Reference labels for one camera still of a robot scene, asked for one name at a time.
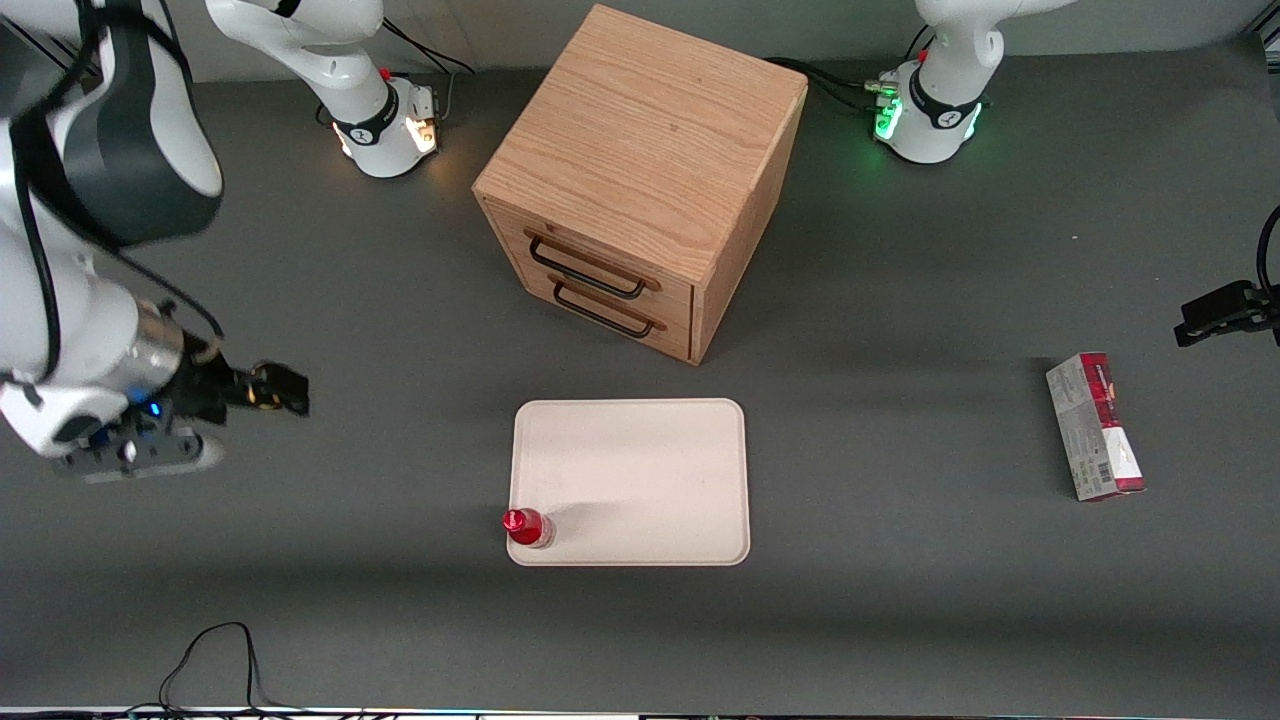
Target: wood grain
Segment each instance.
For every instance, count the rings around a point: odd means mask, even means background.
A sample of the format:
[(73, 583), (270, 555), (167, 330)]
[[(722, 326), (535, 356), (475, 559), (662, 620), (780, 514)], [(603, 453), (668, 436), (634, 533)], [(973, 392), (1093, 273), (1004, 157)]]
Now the wood grain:
[(694, 297), (694, 323), (690, 359), (696, 365), (701, 363), (712, 336), (719, 328), (728, 302), (737, 291), (746, 265), (755, 254), (764, 229), (773, 218), (773, 210), (778, 205), (778, 196), (782, 193), (782, 181), (787, 174), (787, 165), (791, 160), (791, 147), (795, 145), (796, 129), (800, 127), (800, 109), (804, 106), (805, 96), (796, 97), (791, 114), (782, 128), (782, 135), (777, 138), (776, 147), (769, 152), (769, 161), (760, 169), (760, 177), (755, 182), (755, 190), (748, 196), (737, 218), (737, 227), (730, 242), (724, 245), (719, 264), (712, 274), (709, 282)]
[(805, 87), (596, 5), (476, 191), (703, 284)]
[(561, 282), (530, 255), (545, 236), (539, 252), (571, 270), (645, 279), (623, 300), (561, 272), (600, 314), (660, 323), (640, 342), (696, 365), (777, 205), (806, 90), (596, 5), (472, 191), (529, 292), (554, 302)]
[[(609, 256), (602, 252), (600, 247), (589, 241), (568, 237), (563, 228), (556, 225), (548, 228), (548, 224), (540, 223), (536, 217), (499, 200), (489, 200), (486, 208), (489, 222), (495, 228), (494, 232), (502, 241), (507, 258), (516, 266), (516, 272), (526, 287), (530, 278), (548, 272), (545, 265), (536, 264), (529, 254), (527, 232), (536, 229), (552, 237), (556, 245), (573, 251), (573, 255), (566, 255), (558, 252), (556, 246), (544, 246), (539, 250), (543, 256), (620, 288), (634, 287), (636, 277), (644, 278), (646, 281), (645, 290), (635, 300), (618, 300), (618, 302), (669, 325), (691, 327), (694, 292), (692, 287), (682, 279), (669, 273), (630, 268), (616, 255)], [(575, 255), (588, 258), (588, 261), (584, 263)], [(607, 268), (617, 268), (622, 274), (611, 273)]]

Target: white tray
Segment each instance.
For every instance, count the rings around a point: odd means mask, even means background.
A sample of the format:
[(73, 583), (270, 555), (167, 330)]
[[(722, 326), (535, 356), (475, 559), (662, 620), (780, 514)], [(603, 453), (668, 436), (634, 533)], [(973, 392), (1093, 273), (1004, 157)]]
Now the white tray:
[(556, 539), (521, 565), (736, 565), (751, 548), (746, 425), (732, 400), (534, 401), (516, 414), (511, 507)]

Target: wooden cabinet top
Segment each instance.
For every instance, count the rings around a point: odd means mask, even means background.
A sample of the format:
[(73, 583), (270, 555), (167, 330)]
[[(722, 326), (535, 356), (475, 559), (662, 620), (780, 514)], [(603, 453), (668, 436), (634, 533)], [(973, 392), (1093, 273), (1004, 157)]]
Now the wooden cabinet top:
[(596, 5), (475, 191), (701, 283), (805, 88), (799, 73)]

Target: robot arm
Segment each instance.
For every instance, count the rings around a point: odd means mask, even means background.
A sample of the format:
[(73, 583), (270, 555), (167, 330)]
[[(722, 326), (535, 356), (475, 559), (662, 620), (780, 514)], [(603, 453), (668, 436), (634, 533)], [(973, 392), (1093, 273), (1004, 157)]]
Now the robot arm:
[(306, 414), (306, 379), (271, 364), (234, 370), (219, 328), (210, 346), (96, 274), (93, 250), (131, 264), (122, 249), (207, 227), (223, 184), (164, 3), (95, 0), (77, 15), (74, 0), (0, 0), (0, 14), (65, 33), (68, 6), (102, 83), (65, 101), (69, 72), (0, 119), (0, 411), (40, 455), (78, 457), (79, 474), (198, 461), (204, 443), (177, 418), (216, 423), (228, 405)]
[(941, 163), (973, 136), (983, 90), (1005, 58), (996, 24), (1047, 13), (1075, 0), (916, 0), (936, 40), (928, 58), (881, 74), (876, 138), (913, 163)]
[[(301, 77), (333, 115), (333, 129), (365, 174), (403, 174), (436, 149), (429, 87), (378, 70), (357, 42), (378, 32), (381, 0), (206, 0), (223, 35)], [(312, 47), (326, 47), (324, 53)]]

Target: black handle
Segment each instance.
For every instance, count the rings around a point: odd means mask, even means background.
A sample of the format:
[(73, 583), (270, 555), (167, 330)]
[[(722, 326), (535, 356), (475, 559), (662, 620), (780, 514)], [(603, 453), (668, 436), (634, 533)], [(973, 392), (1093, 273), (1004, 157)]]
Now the black handle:
[(553, 270), (559, 270), (561, 273), (564, 273), (566, 275), (573, 278), (575, 281), (582, 284), (591, 286), (595, 290), (599, 290), (600, 292), (607, 292), (614, 297), (621, 297), (622, 300), (635, 300), (636, 297), (640, 297), (640, 292), (644, 290), (643, 279), (636, 281), (635, 290), (628, 292), (626, 290), (613, 287), (609, 283), (600, 282), (590, 275), (584, 275), (582, 273), (575, 270), (573, 268), (570, 268), (568, 265), (562, 265), (556, 260), (552, 260), (550, 258), (543, 258), (541, 255), (539, 255), (538, 249), (541, 245), (543, 245), (543, 238), (538, 236), (534, 236), (534, 241), (529, 243), (529, 254), (534, 256), (534, 260), (536, 260), (540, 265), (547, 265)]
[(604, 325), (607, 328), (618, 331), (620, 333), (622, 333), (622, 334), (625, 334), (627, 337), (634, 337), (636, 340), (644, 340), (644, 338), (649, 337), (649, 332), (653, 331), (653, 320), (646, 322), (644, 324), (644, 329), (643, 331), (634, 331), (634, 329), (623, 325), (622, 323), (614, 323), (613, 320), (605, 318), (604, 315), (600, 315), (599, 313), (593, 313), (593, 311), (588, 310), (586, 307), (582, 307), (577, 302), (572, 302), (570, 300), (564, 300), (563, 297), (561, 297), (561, 293), (559, 293), (559, 291), (562, 291), (562, 290), (564, 290), (564, 283), (561, 283), (561, 282), (556, 283), (556, 290), (552, 291), (552, 297), (556, 299), (556, 302), (559, 302), (562, 306), (568, 307), (570, 310), (577, 313), (579, 315), (582, 315), (584, 318), (588, 318), (590, 320), (595, 320), (596, 323), (600, 323), (602, 325)]

